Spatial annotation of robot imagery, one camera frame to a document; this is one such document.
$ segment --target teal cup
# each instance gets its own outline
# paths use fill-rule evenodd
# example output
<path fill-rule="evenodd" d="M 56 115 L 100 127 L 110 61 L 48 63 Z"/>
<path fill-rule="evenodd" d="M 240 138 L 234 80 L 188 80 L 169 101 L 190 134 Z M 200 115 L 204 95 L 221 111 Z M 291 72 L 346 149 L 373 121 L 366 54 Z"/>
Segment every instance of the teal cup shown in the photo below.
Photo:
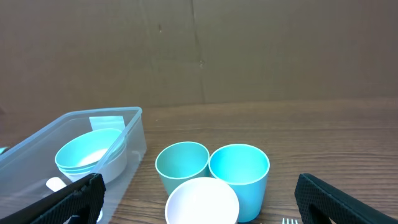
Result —
<path fill-rule="evenodd" d="M 168 195 L 187 180 L 208 177 L 209 151 L 197 142 L 178 142 L 165 148 L 155 167 Z"/>
<path fill-rule="evenodd" d="M 224 146 L 211 155 L 211 175 L 227 182 L 238 196 L 238 222 L 250 222 L 259 215 L 270 166 L 263 151 L 247 144 Z"/>

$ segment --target gray plastic container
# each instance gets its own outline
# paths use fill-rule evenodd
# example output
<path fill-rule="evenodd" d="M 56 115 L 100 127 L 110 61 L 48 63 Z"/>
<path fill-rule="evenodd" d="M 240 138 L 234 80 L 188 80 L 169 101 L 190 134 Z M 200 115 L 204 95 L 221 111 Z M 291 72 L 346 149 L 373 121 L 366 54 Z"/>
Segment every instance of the gray plastic container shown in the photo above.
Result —
<path fill-rule="evenodd" d="M 126 143 L 127 165 L 117 178 L 106 184 L 103 217 L 108 223 L 146 152 L 139 107 L 106 108 L 67 113 L 0 156 L 0 218 L 52 194 L 45 185 L 52 177 L 66 178 L 55 164 L 58 150 L 72 139 L 101 128 L 118 128 L 120 136 L 98 161 L 92 172 L 108 162 L 121 141 Z"/>

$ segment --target white fork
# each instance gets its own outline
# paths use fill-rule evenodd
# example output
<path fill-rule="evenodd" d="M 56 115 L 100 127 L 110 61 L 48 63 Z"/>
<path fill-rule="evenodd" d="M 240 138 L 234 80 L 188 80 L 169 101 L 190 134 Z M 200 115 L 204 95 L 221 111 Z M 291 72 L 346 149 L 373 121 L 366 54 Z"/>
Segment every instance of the white fork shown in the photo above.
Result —
<path fill-rule="evenodd" d="M 296 223 L 294 223 L 294 222 L 293 222 L 293 218 L 291 218 L 290 220 L 292 221 L 292 224 L 299 224 L 299 223 L 297 222 L 297 220 L 296 220 Z"/>

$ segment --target brown wall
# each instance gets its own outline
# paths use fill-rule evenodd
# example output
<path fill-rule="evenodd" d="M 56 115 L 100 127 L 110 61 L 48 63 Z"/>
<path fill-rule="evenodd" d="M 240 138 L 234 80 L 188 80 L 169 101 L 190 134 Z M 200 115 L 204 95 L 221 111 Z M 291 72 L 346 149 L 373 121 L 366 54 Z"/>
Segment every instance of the brown wall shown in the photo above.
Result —
<path fill-rule="evenodd" d="M 395 0 L 2 0 L 0 110 L 398 96 Z"/>

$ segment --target wooden tabletop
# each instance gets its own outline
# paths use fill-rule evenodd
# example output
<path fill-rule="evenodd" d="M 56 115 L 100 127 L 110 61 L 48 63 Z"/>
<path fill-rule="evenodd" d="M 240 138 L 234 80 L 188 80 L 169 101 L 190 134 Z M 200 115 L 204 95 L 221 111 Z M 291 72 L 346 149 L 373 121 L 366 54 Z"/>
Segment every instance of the wooden tabletop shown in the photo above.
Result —
<path fill-rule="evenodd" d="M 0 146 L 12 146 L 60 113 L 0 115 Z M 155 170 L 158 153 L 179 141 L 214 152 L 251 144 L 271 169 L 260 215 L 252 223 L 301 223 L 294 189 L 309 172 L 398 219 L 397 99 L 275 101 L 144 108 L 147 152 L 111 223 L 165 223 L 167 194 Z"/>

